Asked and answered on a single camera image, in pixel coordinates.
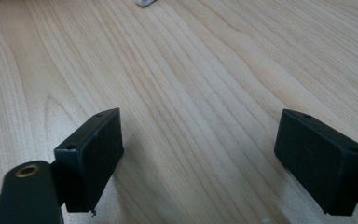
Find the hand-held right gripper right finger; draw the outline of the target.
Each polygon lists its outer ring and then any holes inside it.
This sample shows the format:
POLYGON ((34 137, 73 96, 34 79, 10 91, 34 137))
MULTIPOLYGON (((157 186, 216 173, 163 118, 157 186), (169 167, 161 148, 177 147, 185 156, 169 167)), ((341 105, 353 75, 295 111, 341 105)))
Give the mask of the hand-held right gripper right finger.
POLYGON ((325 213, 353 213, 358 204, 357 142, 310 115, 284 109, 274 153, 325 213))

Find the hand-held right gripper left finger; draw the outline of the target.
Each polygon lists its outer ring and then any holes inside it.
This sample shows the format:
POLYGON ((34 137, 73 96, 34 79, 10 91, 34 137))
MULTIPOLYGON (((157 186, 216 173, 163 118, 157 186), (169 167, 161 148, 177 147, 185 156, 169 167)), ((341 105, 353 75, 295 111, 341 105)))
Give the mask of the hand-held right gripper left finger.
POLYGON ((54 149, 59 201, 71 213, 94 211, 123 154, 120 110, 92 116, 54 149))

